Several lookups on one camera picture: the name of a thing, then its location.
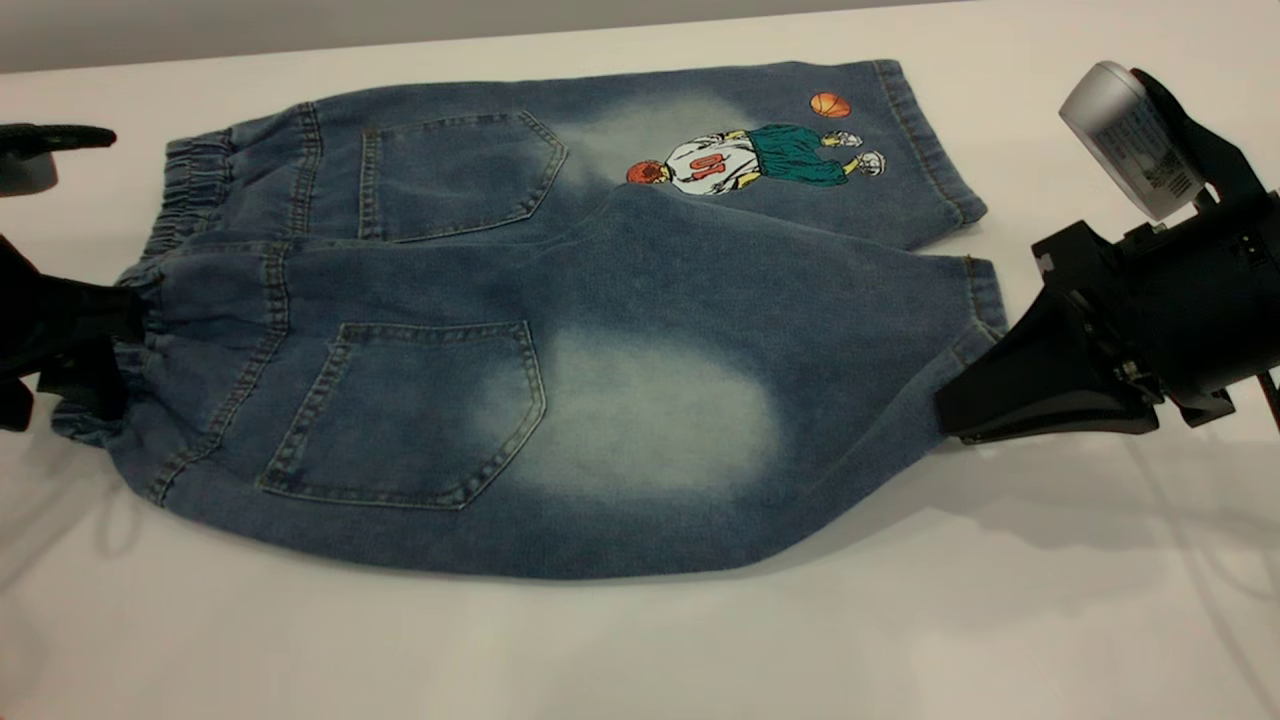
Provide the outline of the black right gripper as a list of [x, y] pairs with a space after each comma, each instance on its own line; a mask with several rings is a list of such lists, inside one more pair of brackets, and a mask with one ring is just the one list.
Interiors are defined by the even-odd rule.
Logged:
[[1247, 378], [1277, 410], [1276, 192], [1117, 242], [1076, 222], [1033, 255], [1046, 296], [936, 393], [946, 436], [1140, 436], [1160, 428], [1149, 404], [1162, 401], [1201, 427], [1234, 413], [1228, 389]]

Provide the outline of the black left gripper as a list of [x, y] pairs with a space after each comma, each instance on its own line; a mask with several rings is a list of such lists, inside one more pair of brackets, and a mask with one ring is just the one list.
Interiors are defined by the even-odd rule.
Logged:
[[[1, 237], [1, 428], [24, 432], [35, 396], [20, 380], [36, 355], [36, 332], [44, 277], [17, 247]], [[132, 288], [78, 281], [45, 282], [45, 332], [58, 347], [40, 370], [40, 391], [93, 415], [115, 421], [128, 397], [113, 345], [82, 345], [99, 338], [140, 342], [145, 337], [145, 301]]]

